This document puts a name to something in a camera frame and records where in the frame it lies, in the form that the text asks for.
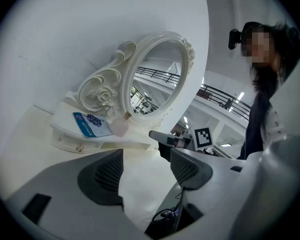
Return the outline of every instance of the black hair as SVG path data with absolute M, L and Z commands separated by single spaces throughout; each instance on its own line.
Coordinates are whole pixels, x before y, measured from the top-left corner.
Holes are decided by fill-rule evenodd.
M 286 24 L 269 26 L 257 22 L 254 23 L 242 31 L 241 50 L 243 55 L 247 55 L 245 54 L 246 42 L 248 38 L 251 38 L 252 32 L 262 29 L 262 32 L 269 33 L 269 37 L 274 41 L 274 49 L 281 57 L 279 78 L 284 82 L 300 58 L 300 35 L 298 30 Z M 255 118 L 252 120 L 255 127 L 262 127 L 265 131 L 266 115 L 271 106 L 269 100 L 277 89 L 278 75 L 269 66 L 262 67 L 256 66 L 256 64 L 251 65 L 250 75 L 253 77 L 252 83 L 256 92 L 253 104 L 258 107 L 254 114 Z

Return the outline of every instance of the dark jacket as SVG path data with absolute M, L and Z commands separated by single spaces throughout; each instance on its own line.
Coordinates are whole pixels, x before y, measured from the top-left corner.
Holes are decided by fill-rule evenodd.
M 264 150 L 260 131 L 261 124 L 257 118 L 258 108 L 258 103 L 255 102 L 250 109 L 249 124 L 245 132 L 245 142 L 241 148 L 240 156 L 237 159 L 246 160 L 251 153 Z

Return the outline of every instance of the ceiling light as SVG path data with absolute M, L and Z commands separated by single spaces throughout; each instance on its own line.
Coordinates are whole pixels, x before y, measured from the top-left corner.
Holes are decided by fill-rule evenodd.
M 235 101 L 236 103 L 238 103 L 241 99 L 242 99 L 242 97 L 245 95 L 245 93 L 244 92 L 241 92 L 240 93 L 240 95 L 239 95 L 239 97 L 238 97 L 238 99 Z

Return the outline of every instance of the mirror frame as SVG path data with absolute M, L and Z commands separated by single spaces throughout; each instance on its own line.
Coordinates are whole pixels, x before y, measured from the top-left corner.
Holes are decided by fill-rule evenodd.
M 130 98 L 135 73 L 141 61 L 148 54 L 148 52 L 150 52 L 153 48 L 155 48 L 157 45 L 163 42 L 172 42 L 180 50 L 182 63 L 181 63 L 181 75 L 180 75 L 179 82 L 176 85 L 175 89 L 172 91 L 169 98 L 157 110 L 142 116 L 136 115 L 133 112 L 131 106 L 131 98 Z M 122 93 L 121 105 L 124 111 L 127 111 L 132 115 L 131 116 L 132 121 L 136 123 L 144 124 L 163 117 L 163 114 L 166 112 L 167 108 L 175 101 L 181 89 L 184 87 L 188 74 L 190 73 L 190 70 L 192 68 L 194 57 L 195 57 L 195 52 L 191 44 L 189 44 L 187 40 L 184 37 L 182 37 L 180 34 L 171 31 L 148 35 L 137 44 L 137 49 L 135 53 L 128 60 L 126 66 L 127 73 L 122 79 L 122 85 L 121 85 L 121 93 Z

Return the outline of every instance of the blue booklet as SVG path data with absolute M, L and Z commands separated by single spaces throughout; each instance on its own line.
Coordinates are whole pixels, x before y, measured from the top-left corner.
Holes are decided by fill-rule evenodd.
M 93 114 L 74 112 L 74 118 L 81 132 L 90 138 L 113 135 L 103 116 L 95 117 Z

